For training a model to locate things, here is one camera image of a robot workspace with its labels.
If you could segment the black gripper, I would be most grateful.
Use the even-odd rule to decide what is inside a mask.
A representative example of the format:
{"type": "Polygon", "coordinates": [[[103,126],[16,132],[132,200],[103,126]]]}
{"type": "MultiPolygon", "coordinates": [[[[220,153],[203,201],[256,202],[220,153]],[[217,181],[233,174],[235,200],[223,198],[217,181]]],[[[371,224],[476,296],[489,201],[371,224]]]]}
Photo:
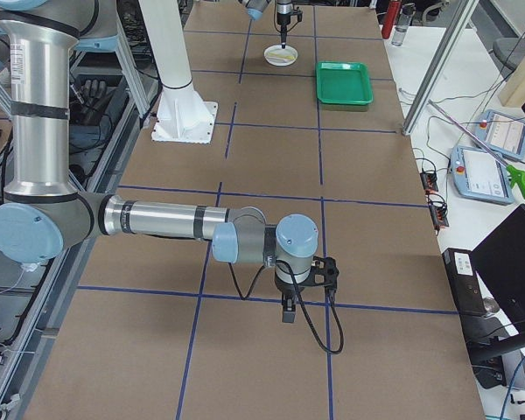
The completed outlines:
{"type": "Polygon", "coordinates": [[[288,26],[295,17],[298,22],[303,19],[303,11],[294,5],[292,0],[276,0],[276,23],[280,27],[280,45],[284,49],[287,43],[288,26]]]}
{"type": "Polygon", "coordinates": [[[296,317],[296,303],[301,301],[298,296],[301,295],[305,286],[303,284],[298,284],[298,293],[296,293],[293,283],[286,283],[279,277],[275,278],[275,286],[281,292],[282,322],[285,324],[292,324],[295,322],[296,317]]]}

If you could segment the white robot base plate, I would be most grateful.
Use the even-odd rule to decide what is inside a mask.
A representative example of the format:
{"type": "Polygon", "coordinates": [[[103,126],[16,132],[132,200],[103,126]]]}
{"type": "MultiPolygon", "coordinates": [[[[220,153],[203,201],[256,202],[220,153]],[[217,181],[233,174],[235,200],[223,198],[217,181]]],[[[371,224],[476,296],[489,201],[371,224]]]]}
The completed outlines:
{"type": "Polygon", "coordinates": [[[155,142],[209,144],[214,132],[218,103],[194,101],[185,105],[179,100],[161,99],[151,139],[155,142]]]}

